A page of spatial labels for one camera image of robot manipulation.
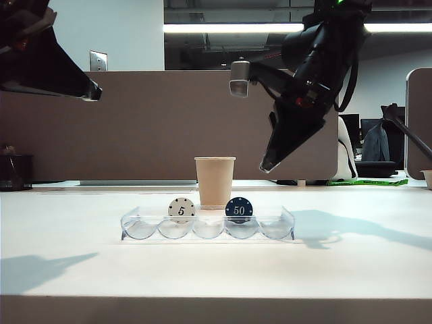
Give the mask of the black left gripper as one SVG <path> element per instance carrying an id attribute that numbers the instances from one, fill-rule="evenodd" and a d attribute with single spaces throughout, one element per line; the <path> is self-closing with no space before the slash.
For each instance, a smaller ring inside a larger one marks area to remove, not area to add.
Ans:
<path id="1" fill-rule="evenodd" d="M 102 88 L 61 48 L 50 7 L 1 7 L 1 90 L 98 101 Z"/>

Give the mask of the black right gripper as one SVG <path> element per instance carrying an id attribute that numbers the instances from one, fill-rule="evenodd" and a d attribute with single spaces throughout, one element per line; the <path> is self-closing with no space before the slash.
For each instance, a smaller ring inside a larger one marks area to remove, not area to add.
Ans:
<path id="1" fill-rule="evenodd" d="M 302 62 L 294 72 L 277 70 L 267 147 L 260 164 L 270 173 L 324 125 L 333 101 L 332 73 L 323 62 Z"/>

